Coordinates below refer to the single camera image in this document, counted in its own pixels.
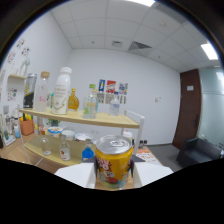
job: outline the ceiling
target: ceiling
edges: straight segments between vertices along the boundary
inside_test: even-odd
[[[125,0],[73,0],[51,13],[73,49],[134,53],[177,72],[220,66],[200,46],[206,37],[158,2],[147,7]]]

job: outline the can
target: can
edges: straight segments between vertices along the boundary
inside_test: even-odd
[[[100,181],[111,189],[122,189],[128,181],[133,147],[125,136],[107,135],[96,141]]]
[[[30,73],[27,75],[24,89],[23,108],[33,108],[33,98],[36,86],[37,74]]]

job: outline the ceiling tile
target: ceiling tile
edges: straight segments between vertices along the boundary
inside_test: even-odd
[[[198,42],[184,28],[177,30],[170,38],[187,50],[198,46]]]
[[[186,66],[190,64],[195,64],[198,62],[187,51],[178,54],[177,56],[175,56],[175,59],[177,59],[179,62],[181,62],[183,65],[186,65]]]
[[[209,60],[201,46],[188,50],[188,52],[198,61]]]
[[[103,18],[78,20],[75,25],[80,36],[105,34],[105,19]]]
[[[166,36],[162,33],[159,33],[158,31],[143,25],[140,26],[134,37],[134,41],[148,45],[150,47],[158,46],[165,39]]]
[[[67,8],[67,3],[62,3],[62,4],[59,4],[58,6],[54,7],[51,12],[54,14],[55,12],[61,10],[61,9],[64,9],[64,8]]]
[[[55,20],[58,24],[72,22],[72,15],[69,11],[68,6],[64,7],[53,13]]]
[[[166,60],[171,59],[171,56],[160,50],[155,49],[152,51],[152,53],[149,54],[148,58],[163,63]]]
[[[77,32],[73,22],[61,24],[60,27],[61,27],[61,29],[64,32],[66,37],[76,37],[76,36],[78,36],[78,32]]]
[[[112,41],[122,42],[122,46],[114,47],[114,46],[112,46]],[[128,40],[128,39],[106,36],[106,48],[107,49],[118,50],[118,51],[128,51],[129,47],[131,46],[131,43],[132,43],[132,41]]]
[[[106,16],[107,1],[87,1],[70,6],[74,20],[99,18]]]
[[[138,24],[119,19],[107,19],[106,35],[132,39],[137,31]]]
[[[173,69],[180,69],[182,67],[186,67],[174,58],[168,59],[164,64]]]
[[[71,44],[72,48],[74,48],[74,49],[83,48],[79,37],[68,38],[68,41]]]
[[[171,40],[170,38],[167,38],[163,43],[161,43],[158,46],[158,49],[160,49],[161,51],[171,56],[176,56],[180,54],[181,52],[185,51],[183,47],[181,47],[179,44],[177,44],[175,41]]]
[[[117,18],[140,23],[149,7],[129,1],[109,1],[108,18]]]
[[[199,30],[197,30],[195,26],[187,23],[186,25],[184,25],[184,29],[187,30],[200,45],[206,44],[207,38]]]
[[[104,36],[83,36],[80,39],[84,48],[104,48]]]
[[[165,35],[170,35],[180,28],[180,23],[156,9],[150,9],[142,24],[149,26]]]

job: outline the yellow can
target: yellow can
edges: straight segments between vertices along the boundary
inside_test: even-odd
[[[107,135],[96,142],[96,158],[102,184],[111,189],[123,188],[131,168],[133,147],[124,136]]]

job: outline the white bottle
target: white bottle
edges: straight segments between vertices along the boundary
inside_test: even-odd
[[[72,69],[62,67],[54,89],[53,114],[67,114]]]
[[[41,78],[37,82],[37,86],[35,88],[35,96],[34,96],[34,106],[33,109],[38,112],[44,112],[47,109],[47,94],[48,94],[48,78],[50,72],[41,72]]]

